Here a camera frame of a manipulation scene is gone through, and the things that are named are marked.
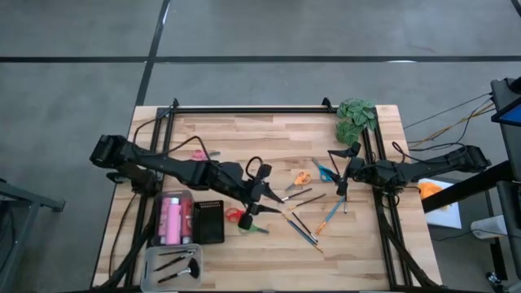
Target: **wooden table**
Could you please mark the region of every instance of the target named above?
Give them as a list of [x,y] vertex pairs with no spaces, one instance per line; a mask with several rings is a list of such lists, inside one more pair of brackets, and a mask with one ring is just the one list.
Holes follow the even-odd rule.
[[[404,150],[407,147],[398,107],[377,106],[377,109],[387,157],[390,160],[400,160],[401,156],[391,147],[393,141],[398,142]],[[155,114],[156,107],[137,107],[129,139],[132,139],[134,130],[139,125],[153,119]],[[261,203],[286,211],[294,204],[327,193],[327,196],[295,210],[300,219],[311,230],[315,230],[339,200],[339,196],[335,195],[334,184],[320,181],[319,172],[311,157],[333,168],[326,151],[346,148],[335,139],[337,120],[336,115],[332,114],[176,114],[171,145],[176,146],[192,135],[199,135],[209,151],[221,152],[217,160],[236,161],[243,168],[251,157],[258,155],[265,163],[273,166],[267,181],[281,198],[295,193],[284,190],[300,170],[311,172],[313,180],[309,187],[313,188],[312,191],[288,200],[285,205],[269,199],[262,199]],[[153,124],[150,124],[140,130],[137,137],[139,146],[150,146],[152,128]],[[193,150],[199,148],[200,146],[193,142],[170,155],[186,160]],[[360,157],[365,156],[363,149],[362,147]],[[347,160],[337,158],[335,162],[344,170]],[[185,189],[176,179],[166,177],[164,190]],[[191,192],[195,201],[222,199],[225,208],[243,208],[240,202],[213,191]],[[107,279],[108,259],[117,227],[133,195],[130,186],[120,185],[116,188],[94,275],[94,286]],[[135,199],[116,247],[115,266],[129,250],[137,209],[138,200]],[[422,203],[414,189],[406,189],[401,194],[398,210],[407,249],[428,276],[440,283],[440,273]],[[254,223],[267,228],[269,235],[241,235],[236,225],[226,222],[225,242],[204,246],[204,276],[201,290],[388,289],[373,195],[371,188],[366,184],[350,181],[348,213],[344,214],[340,208],[318,236],[319,247],[324,254],[305,242],[281,215],[260,214],[254,217]],[[398,280],[401,280],[396,253],[393,252],[393,255],[396,274]],[[134,278],[136,282],[140,279],[141,266],[139,257]]]

